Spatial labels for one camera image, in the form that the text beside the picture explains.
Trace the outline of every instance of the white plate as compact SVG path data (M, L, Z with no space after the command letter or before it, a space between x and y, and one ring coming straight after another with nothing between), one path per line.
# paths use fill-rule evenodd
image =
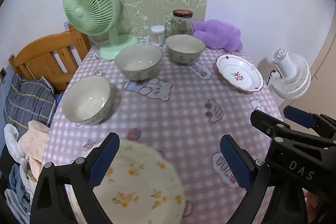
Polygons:
M259 70L244 58L224 54L217 58L216 66L221 75L239 90L255 92L264 86Z
M128 140L120 140L118 153L93 192L113 224L179 224L185 207L175 168L154 149ZM86 223L72 190L71 201Z

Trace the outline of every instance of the wooden headboard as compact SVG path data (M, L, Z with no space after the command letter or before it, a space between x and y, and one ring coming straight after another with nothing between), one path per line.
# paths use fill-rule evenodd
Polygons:
M46 77L59 91L65 90L78 65L69 46L74 45L80 59L90 50L87 36L72 25L60 34L48 35L25 46L16 57L11 56L9 63L14 71L27 79ZM57 63L53 51L56 51L68 72L64 73Z

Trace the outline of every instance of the purple plush toy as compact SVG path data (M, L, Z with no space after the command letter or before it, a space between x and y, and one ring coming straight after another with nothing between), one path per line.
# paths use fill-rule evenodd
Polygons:
M228 52L243 49L240 30L230 23L223 23L216 19L195 21L192 29L193 36L202 40L209 48L223 48Z

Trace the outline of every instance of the pink checkered tablecloth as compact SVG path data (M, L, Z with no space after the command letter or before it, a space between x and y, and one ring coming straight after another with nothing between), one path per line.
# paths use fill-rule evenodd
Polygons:
M94 46L79 66L67 90L88 75L101 75L117 88L114 112L94 126L78 125L62 114L62 102L54 116L44 150L43 164L69 164L110 132L120 138L137 138L159 150L178 170L190 201L182 223L224 224L245 195L225 164L219 149L223 135L231 134L254 159L264 159L269 138L250 123L250 114L261 109L281 119L266 85L256 93L231 86L217 71L216 58L223 50L206 49L198 63L205 69L172 63L166 53L162 70L148 82L129 82L114 62L98 59ZM245 52L235 52L249 59ZM260 223L269 195L256 216Z

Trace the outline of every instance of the bowl rim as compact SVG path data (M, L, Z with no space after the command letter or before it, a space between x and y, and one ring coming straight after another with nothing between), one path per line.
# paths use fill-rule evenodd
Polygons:
M169 39L170 39L171 37L175 37L175 36L178 36L178 35L183 35L183 36L187 35L187 36L192 37L192 38L194 38L194 39L196 39L196 40L199 40L200 42L202 42L204 48L203 48L202 50L198 51L198 52L181 52L181 51L177 51L177 50L171 48L171 47L169 46ZM166 46L167 46L167 48L168 48L169 50L172 50L172 51L174 51L174 52L178 52L178 53L183 53L183 54L197 54L197 53L200 53L200 52L204 51L205 48L207 47L207 46L205 45L205 43L204 43L202 40L200 40L200 39L197 38L197 37L193 37L192 35L188 35L188 34L174 34L174 35L169 36L169 37L166 39Z
M63 102L62 102L62 114L63 114L64 117L67 118L69 121L71 121L71 120L70 120L70 119L65 115L65 113L63 112L64 100L66 99L66 96L67 96L67 94L69 93L70 89L71 89L75 84L79 83L81 80L86 79L86 78L88 78L88 77L95 77L95 78L97 78L97 77L103 77L103 78L109 83L109 85L110 85L109 96L108 96L108 99L107 99L105 105L106 105L107 102L110 100L110 96L111 96L111 93L112 93L112 87L111 87L111 83L110 83L110 81L109 81L107 78L105 78L104 76L99 76L99 75L88 75L88 76L83 77L82 79L79 79L79 80L78 80L77 82L75 82L75 83L74 83L74 84L67 90L67 92L64 94L64 98L63 98ZM94 117L95 115L97 115L97 114L103 109L103 107L102 107L100 110L98 110L98 112L96 112L94 115L92 115L92 116L91 116L90 118L88 118L88 119L81 120L81 121L71 121L71 122L85 122L85 121L87 121L87 120L90 120L92 117Z
M253 67L254 68L254 70L256 71L256 73L257 73L257 75L258 75L258 77L259 77L259 80L260 80L260 85L259 85L259 87L258 88L254 88L254 89L251 89L251 88L239 88L239 87L237 87L236 85L235 85L235 82L233 82L233 81L231 81L230 79L228 79L228 78L226 78L223 74L222 74L222 72L221 72L221 70L219 69L219 62L218 62L218 60L220 59L224 59L225 57L224 56L231 56L231 57L234 57L234 58L240 58L240 59L242 59L244 62L246 62L248 65L250 65L251 67ZM260 91L263 87L264 87L264 80L263 80L263 77L262 77L262 75L261 75L261 73L260 73L260 71L256 68L256 66L255 65L253 65L251 62L249 62L248 60L246 60L245 58L243 58L243 57L241 57L241 56L238 56L238 55L235 55L235 54L222 54L222 55L220 55L220 56L218 56L217 57L217 59L216 59L216 67L217 67L217 70L218 70L218 72L222 75L222 77L226 80L226 81L228 81L231 85L233 85L235 88L237 88L237 89L239 89L239 90L241 90L241 91L245 91L245 92L248 92L248 93L253 93L253 92L258 92L258 91Z
M117 59L117 56L124 50L126 50L127 48L129 47L133 47L133 46L138 46L138 45L148 45L148 46L151 46L151 47L155 47L157 50L160 51L160 54L161 54L161 57L159 59L158 62L156 62L155 64L151 65L150 67L147 67L147 68L144 68L144 69L140 69L140 70L126 70L126 69L123 69L123 68L120 68L118 65L117 65L117 62L116 62L116 59ZM157 47L157 46L154 46L152 44L149 44L149 43L139 43L139 44L135 44L135 45L130 45L124 49L122 49L120 52L118 52L118 54L116 55L115 59L114 59L114 64L117 66L118 69L120 69L121 71L126 71L126 72L138 72L138 71L142 71L142 70L146 70L146 69L149 69L149 68L152 68L154 67L155 65L157 65L163 58L163 53L162 51Z

